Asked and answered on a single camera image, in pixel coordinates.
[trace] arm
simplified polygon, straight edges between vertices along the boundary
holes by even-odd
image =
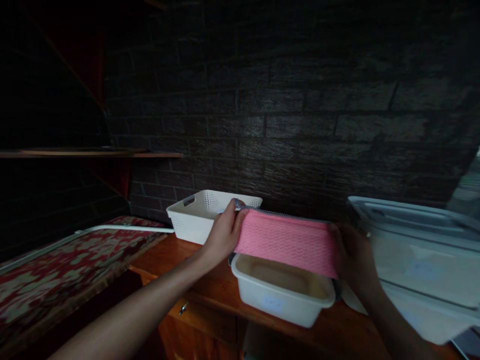
[[[438,359],[382,289],[368,239],[347,224],[330,225],[337,269],[373,320],[392,359]]]
[[[131,358],[180,296],[234,250],[244,217],[232,200],[200,250],[85,327],[51,359]]]

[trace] white storage bin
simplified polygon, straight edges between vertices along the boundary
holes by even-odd
[[[231,271],[244,303],[305,328],[335,302],[330,278],[298,267],[236,254]]]
[[[261,197],[229,192],[202,190],[166,208],[176,237],[192,243],[205,244],[215,216],[225,210],[232,198],[242,200],[245,205],[259,208]]]
[[[424,339],[444,344],[480,325],[480,222],[437,208],[348,200],[370,233],[385,293]],[[342,297],[365,312],[348,288]]]

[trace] pink mesh fabric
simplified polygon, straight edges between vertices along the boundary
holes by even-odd
[[[326,223],[248,210],[235,252],[339,278],[336,245]]]

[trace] brick wall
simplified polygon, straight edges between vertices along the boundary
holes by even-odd
[[[0,149],[109,145],[93,99],[16,1],[1,13]],[[0,159],[0,262],[129,213],[128,203],[69,159]]]
[[[202,189],[335,219],[349,195],[443,207],[480,144],[468,2],[234,1],[145,7],[107,41],[107,126],[134,214]]]

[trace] drawer knob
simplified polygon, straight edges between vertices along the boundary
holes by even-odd
[[[185,312],[185,310],[187,310],[187,305],[188,305],[188,304],[189,304],[189,302],[187,301],[187,302],[185,303],[185,305],[183,305],[183,306],[181,307],[181,309],[180,309],[180,311],[179,311],[179,313],[178,313],[178,316],[182,315],[182,314]]]

